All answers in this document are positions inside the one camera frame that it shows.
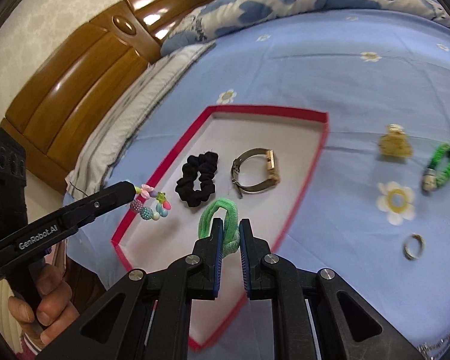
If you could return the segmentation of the person's left hand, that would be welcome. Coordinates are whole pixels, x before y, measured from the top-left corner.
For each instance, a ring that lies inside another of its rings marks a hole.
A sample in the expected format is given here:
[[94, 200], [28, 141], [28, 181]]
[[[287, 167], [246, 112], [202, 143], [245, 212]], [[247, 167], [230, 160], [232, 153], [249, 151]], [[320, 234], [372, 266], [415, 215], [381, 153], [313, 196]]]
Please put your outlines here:
[[23, 332], [42, 350], [77, 320], [80, 313], [71, 302], [71, 287], [55, 266], [45, 264], [35, 286], [42, 297], [36, 310], [17, 297], [9, 298], [8, 307]]

